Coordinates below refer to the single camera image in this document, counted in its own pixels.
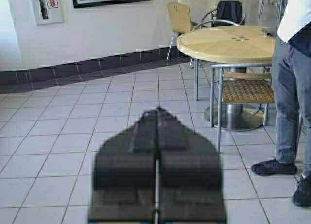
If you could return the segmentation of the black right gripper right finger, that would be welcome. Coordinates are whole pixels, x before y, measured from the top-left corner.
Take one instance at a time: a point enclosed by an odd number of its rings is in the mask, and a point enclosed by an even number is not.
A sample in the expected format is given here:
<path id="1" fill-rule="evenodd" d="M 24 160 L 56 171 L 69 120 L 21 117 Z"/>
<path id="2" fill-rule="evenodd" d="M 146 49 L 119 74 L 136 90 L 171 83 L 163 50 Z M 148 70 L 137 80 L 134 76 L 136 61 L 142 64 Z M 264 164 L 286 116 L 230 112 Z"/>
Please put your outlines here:
<path id="1" fill-rule="evenodd" d="M 213 144 L 157 108 L 160 217 L 163 222 L 225 222 L 221 160 Z"/>

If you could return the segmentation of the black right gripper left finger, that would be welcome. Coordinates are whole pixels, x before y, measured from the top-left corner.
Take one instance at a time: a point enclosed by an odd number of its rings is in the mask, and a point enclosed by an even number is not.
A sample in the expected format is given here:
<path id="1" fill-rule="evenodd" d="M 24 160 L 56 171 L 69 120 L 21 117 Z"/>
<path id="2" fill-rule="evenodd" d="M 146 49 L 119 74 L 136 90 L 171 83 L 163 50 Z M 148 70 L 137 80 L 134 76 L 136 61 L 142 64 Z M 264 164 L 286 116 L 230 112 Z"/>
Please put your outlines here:
<path id="1" fill-rule="evenodd" d="M 110 137 L 93 164 L 90 222 L 152 222 L 157 111 Z"/>

